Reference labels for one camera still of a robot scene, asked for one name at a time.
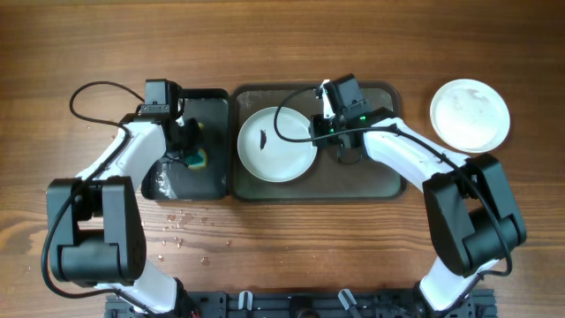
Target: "wooden table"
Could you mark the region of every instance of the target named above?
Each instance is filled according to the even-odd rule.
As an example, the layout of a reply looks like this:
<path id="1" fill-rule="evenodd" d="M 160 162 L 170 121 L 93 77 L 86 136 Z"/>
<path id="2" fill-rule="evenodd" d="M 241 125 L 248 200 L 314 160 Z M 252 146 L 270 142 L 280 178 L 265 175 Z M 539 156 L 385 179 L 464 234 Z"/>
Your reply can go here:
<path id="1" fill-rule="evenodd" d="M 407 124 L 437 142 L 428 114 L 442 84 L 472 78 L 501 93 L 511 131 L 493 154 L 529 238 L 511 277 L 481 285 L 496 289 L 501 317 L 564 315 L 563 1 L 123 2 L 0 7 L 0 316 L 102 316 L 103 297 L 59 298 L 39 268 L 47 185 L 87 167 L 116 134 L 72 117 L 77 87 L 114 80 L 143 94 L 145 79 L 167 78 L 232 91 L 348 72 L 393 84 Z M 79 112 L 113 120 L 136 105 L 111 87 L 77 100 Z M 138 203 L 148 259 L 191 291 L 412 287 L 435 258 L 412 185 L 376 204 Z M 179 211 L 193 217 L 186 230 L 163 231 Z"/>

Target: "green sponge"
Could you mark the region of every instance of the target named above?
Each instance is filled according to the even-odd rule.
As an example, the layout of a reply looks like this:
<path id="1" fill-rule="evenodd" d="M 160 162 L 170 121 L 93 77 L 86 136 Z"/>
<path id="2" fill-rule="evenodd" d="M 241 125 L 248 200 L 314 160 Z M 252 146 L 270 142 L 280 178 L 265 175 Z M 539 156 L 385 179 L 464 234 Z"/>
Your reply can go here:
<path id="1" fill-rule="evenodd" d="M 198 170 L 208 166 L 208 156 L 206 151 L 200 148 L 198 154 L 189 155 L 185 158 L 185 163 L 188 164 L 188 169 Z"/>

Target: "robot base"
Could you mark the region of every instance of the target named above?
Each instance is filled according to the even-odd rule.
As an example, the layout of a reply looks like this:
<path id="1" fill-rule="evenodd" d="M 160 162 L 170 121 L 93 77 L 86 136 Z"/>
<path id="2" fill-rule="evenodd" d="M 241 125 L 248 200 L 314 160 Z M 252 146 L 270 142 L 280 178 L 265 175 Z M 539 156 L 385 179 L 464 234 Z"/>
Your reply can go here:
<path id="1" fill-rule="evenodd" d="M 415 318 L 434 317 L 425 309 L 417 310 L 412 289 L 379 290 L 352 293 L 357 301 L 354 311 L 346 311 L 335 293 L 256 293 L 243 291 L 188 292 L 200 315 L 196 318 Z M 133 307 L 116 297 L 106 300 L 104 318 L 140 318 Z M 496 318 L 493 290 L 476 290 L 448 318 Z"/>

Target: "white plate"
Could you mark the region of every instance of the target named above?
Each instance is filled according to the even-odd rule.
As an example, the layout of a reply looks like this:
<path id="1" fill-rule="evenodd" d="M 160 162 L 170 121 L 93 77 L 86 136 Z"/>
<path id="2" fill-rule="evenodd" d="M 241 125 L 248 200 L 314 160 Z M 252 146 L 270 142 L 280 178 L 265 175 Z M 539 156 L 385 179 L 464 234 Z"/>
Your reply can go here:
<path id="1" fill-rule="evenodd" d="M 275 111 L 276 107 L 260 110 L 245 121 L 237 137 L 237 153 L 241 163 L 255 177 L 285 182 L 310 168 L 318 148 L 311 142 L 281 140 L 273 126 Z M 284 137 L 310 138 L 309 125 L 310 121 L 295 110 L 283 107 L 279 112 L 277 126 Z"/>
<path id="2" fill-rule="evenodd" d="M 441 87 L 432 99 L 430 117 L 443 141 L 468 153 L 498 147 L 510 130 L 502 97 L 474 79 L 457 79 Z"/>

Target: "black tray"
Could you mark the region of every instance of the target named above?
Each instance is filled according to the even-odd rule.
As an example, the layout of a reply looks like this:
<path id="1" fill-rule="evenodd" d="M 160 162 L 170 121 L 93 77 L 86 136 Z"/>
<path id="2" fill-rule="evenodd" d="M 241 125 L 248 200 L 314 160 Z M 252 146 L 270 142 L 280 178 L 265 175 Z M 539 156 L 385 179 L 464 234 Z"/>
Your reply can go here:
<path id="1" fill-rule="evenodd" d="M 204 125 L 204 149 L 208 166 L 186 169 L 180 163 L 160 159 L 141 183 L 141 194 L 149 200 L 216 200 L 228 193 L 229 94 L 223 89 L 186 89 L 183 118 L 196 118 Z"/>
<path id="2" fill-rule="evenodd" d="M 406 182 L 398 173 L 368 159 L 354 164 L 339 163 L 337 147 L 319 150 L 312 167 L 289 182 L 267 182 L 245 169 L 237 155 L 237 136 L 245 120 L 259 110 L 277 106 L 305 85 L 310 84 L 245 85 L 231 95 L 230 194 L 241 201 L 271 202 L 389 200 L 400 195 Z M 359 85 L 375 109 L 386 107 L 400 113 L 400 98 L 388 83 L 361 82 Z M 287 107 L 310 117 L 322 112 L 322 101 L 315 98 L 313 91 L 304 92 Z"/>

